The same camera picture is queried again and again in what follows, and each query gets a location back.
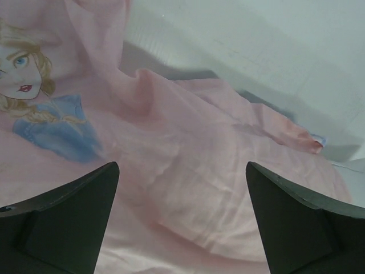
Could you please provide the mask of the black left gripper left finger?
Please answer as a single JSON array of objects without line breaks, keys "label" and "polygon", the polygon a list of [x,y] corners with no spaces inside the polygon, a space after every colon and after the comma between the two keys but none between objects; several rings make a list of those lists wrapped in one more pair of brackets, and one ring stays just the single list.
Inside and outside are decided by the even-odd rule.
[{"label": "black left gripper left finger", "polygon": [[94,273],[118,180],[110,162],[1,207],[1,273]]}]

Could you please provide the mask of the blue and pink printed pillowcase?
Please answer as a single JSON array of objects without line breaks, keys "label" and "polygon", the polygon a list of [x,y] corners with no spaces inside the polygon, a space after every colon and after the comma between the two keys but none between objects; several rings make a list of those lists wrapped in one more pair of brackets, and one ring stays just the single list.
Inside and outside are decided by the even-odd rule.
[{"label": "blue and pink printed pillowcase", "polygon": [[268,273],[247,163],[350,202],[345,182],[306,129],[219,79],[120,71],[130,7],[1,2],[1,204],[116,162],[97,273]]}]

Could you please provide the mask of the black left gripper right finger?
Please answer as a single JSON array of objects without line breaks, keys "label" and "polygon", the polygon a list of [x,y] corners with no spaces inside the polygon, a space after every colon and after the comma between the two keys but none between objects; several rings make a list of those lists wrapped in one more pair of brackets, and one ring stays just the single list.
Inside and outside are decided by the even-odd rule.
[{"label": "black left gripper right finger", "polygon": [[271,273],[364,273],[364,208],[255,162],[246,181]]}]

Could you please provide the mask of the white pillow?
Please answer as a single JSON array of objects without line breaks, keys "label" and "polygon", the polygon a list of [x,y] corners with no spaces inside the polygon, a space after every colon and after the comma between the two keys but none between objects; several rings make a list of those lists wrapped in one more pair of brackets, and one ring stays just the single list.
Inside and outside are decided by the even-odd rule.
[{"label": "white pillow", "polygon": [[331,161],[331,164],[333,166],[346,168],[350,171],[357,172],[357,173],[364,175],[365,158],[347,160],[345,162]]}]

